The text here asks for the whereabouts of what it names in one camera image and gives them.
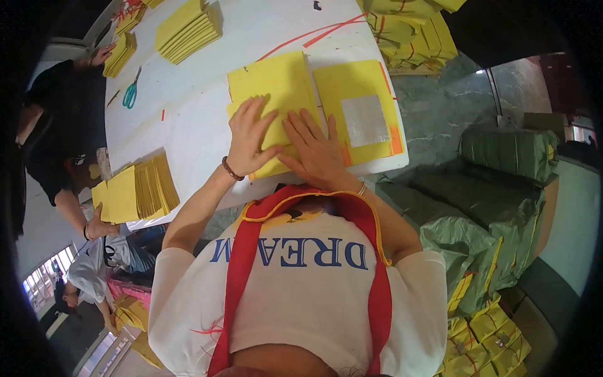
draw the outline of black shirt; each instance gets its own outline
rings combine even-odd
[[[53,206],[62,189],[73,191],[65,162],[107,146],[102,73],[102,66],[76,72],[67,60],[42,72],[25,96],[44,109],[23,144],[25,167]]]

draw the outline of wall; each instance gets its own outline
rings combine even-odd
[[[17,275],[22,279],[70,242],[74,243],[76,249],[86,243],[83,234],[51,206],[40,184],[29,174],[26,184],[24,234],[17,240]]]
[[[599,174],[559,161],[557,209],[551,236],[540,254],[576,292],[582,295],[589,276],[599,228]]]

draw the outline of bracelet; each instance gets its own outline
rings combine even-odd
[[[362,181],[362,188],[358,191],[358,195],[362,196],[364,192],[367,190],[367,183]]]
[[[86,223],[86,225],[84,225],[84,238],[86,239],[86,241],[90,241],[90,236],[88,235],[88,223]]]
[[[222,166],[224,167],[224,169],[226,169],[226,171],[228,172],[228,174],[230,174],[230,176],[233,177],[235,180],[237,180],[237,181],[244,180],[245,179],[244,176],[243,177],[237,176],[235,174],[235,172],[232,171],[232,169],[230,168],[230,166],[228,166],[228,164],[226,163],[226,159],[227,158],[228,158],[228,156],[224,156],[222,158]]]

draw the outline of yellow trim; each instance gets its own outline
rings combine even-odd
[[[528,255],[526,255],[526,260],[523,262],[523,268],[525,268],[528,264],[529,257],[532,253],[532,248],[534,247],[534,235],[536,233],[536,225],[538,225],[538,217],[540,217],[540,214],[536,214],[536,219],[534,220],[534,228],[532,228],[532,240],[530,240]]]
[[[251,201],[249,203],[247,203],[245,205],[245,208],[243,208],[243,211],[241,212],[241,218],[245,221],[248,221],[250,223],[263,223],[264,221],[266,221],[267,219],[271,218],[272,215],[274,215],[274,213],[276,212],[276,210],[278,210],[283,204],[285,204],[287,201],[290,201],[291,199],[295,199],[295,198],[300,198],[300,197],[307,197],[307,196],[324,196],[324,197],[330,197],[330,196],[334,196],[337,194],[348,194],[348,195],[352,195],[354,197],[360,198],[362,199],[362,201],[364,201],[364,203],[366,203],[368,205],[368,207],[371,209],[371,211],[373,211],[373,218],[375,220],[375,229],[376,229],[376,233],[377,233],[377,252],[379,253],[379,257],[381,258],[381,262],[383,262],[383,264],[386,267],[391,266],[391,260],[387,259],[385,257],[385,253],[383,251],[383,247],[381,245],[381,226],[379,224],[379,217],[377,216],[377,211],[375,210],[375,208],[373,207],[373,205],[371,203],[368,202],[368,200],[366,200],[364,197],[358,195],[355,192],[352,191],[334,191],[334,192],[305,192],[303,194],[297,194],[297,195],[293,195],[292,197],[288,197],[287,199],[282,200],[279,204],[277,204],[269,213],[268,215],[262,217],[262,218],[250,218],[247,217],[247,211],[249,210],[249,208],[255,204],[255,202],[257,202],[256,200]]]
[[[494,253],[494,259],[492,259],[492,265],[490,266],[490,271],[488,271],[488,277],[486,278],[486,284],[484,286],[486,293],[488,293],[488,290],[490,289],[490,283],[492,282],[492,276],[494,275],[494,270],[496,269],[496,263],[498,261],[498,254],[500,252],[500,247],[503,242],[504,242],[504,238],[500,237],[498,239],[498,246],[496,246],[496,252]]]

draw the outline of white t-shirt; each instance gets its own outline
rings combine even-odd
[[[116,268],[130,265],[130,247],[124,236],[105,239],[110,257],[107,267],[103,260],[103,239],[98,238],[85,252],[81,252],[67,270],[67,281],[82,290],[80,298],[89,303],[101,303],[107,291],[107,276]]]
[[[196,259],[177,248],[157,258],[149,344],[174,373],[204,375],[209,367],[220,334],[195,331],[223,324],[237,226]],[[344,218],[293,211],[268,220],[236,310],[230,353],[290,344],[312,352],[336,372],[366,371],[373,359],[368,295],[376,263],[368,238]],[[393,319],[380,354],[381,373],[431,377],[438,370],[447,334],[444,266],[440,254],[428,251],[387,267]]]

